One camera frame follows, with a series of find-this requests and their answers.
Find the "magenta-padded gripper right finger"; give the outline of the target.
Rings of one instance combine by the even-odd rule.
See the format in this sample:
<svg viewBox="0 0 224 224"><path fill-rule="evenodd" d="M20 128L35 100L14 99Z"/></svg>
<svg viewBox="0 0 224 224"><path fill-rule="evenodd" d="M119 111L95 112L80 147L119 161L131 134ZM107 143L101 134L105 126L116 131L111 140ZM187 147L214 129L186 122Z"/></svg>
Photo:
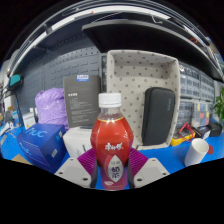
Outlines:
<svg viewBox="0 0 224 224"><path fill-rule="evenodd" d="M140 151L132 149L128 160L128 183L130 188L140 188L157 181L169 172L157 158L147 158Z"/></svg>

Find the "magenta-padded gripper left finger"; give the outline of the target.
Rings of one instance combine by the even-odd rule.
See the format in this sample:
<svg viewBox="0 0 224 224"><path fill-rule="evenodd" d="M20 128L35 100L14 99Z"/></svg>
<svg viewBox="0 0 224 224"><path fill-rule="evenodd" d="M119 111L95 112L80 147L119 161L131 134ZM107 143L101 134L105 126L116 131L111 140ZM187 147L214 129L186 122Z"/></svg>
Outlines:
<svg viewBox="0 0 224 224"><path fill-rule="evenodd" d="M55 175L81 187L94 188L98 176L94 150L90 149L78 158L68 158Z"/></svg>

